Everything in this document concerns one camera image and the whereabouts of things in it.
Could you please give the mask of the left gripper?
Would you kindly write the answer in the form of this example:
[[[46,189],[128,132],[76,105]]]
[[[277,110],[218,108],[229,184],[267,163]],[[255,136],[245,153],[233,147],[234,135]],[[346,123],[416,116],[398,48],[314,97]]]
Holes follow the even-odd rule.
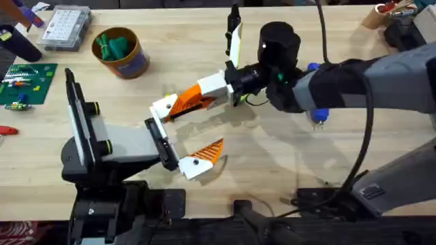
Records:
[[[79,186],[110,186],[161,163],[168,171],[179,168],[191,180],[212,169],[223,149],[223,138],[178,160],[155,120],[167,122],[178,99],[171,94],[149,107],[153,118],[139,128],[106,125],[101,116],[69,105],[73,137],[61,151],[64,181]]]

